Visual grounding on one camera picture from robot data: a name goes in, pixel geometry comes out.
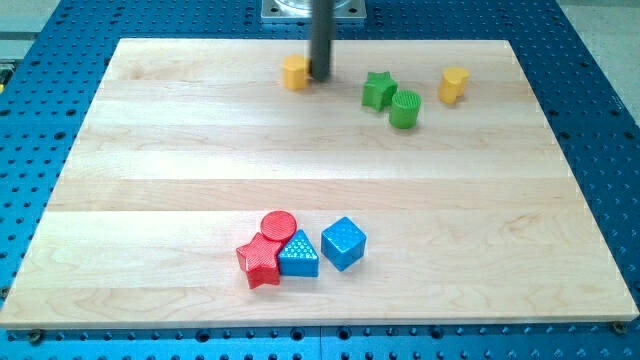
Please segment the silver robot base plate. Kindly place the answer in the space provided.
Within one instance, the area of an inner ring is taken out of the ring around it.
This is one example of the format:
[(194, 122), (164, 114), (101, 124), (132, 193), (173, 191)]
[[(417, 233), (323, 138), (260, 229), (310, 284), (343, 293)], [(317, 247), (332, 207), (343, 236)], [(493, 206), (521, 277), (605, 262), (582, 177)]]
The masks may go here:
[[(306, 21), (311, 19), (312, 0), (261, 0), (260, 15), (266, 22)], [(365, 0), (335, 0), (336, 20), (360, 21), (367, 17)]]

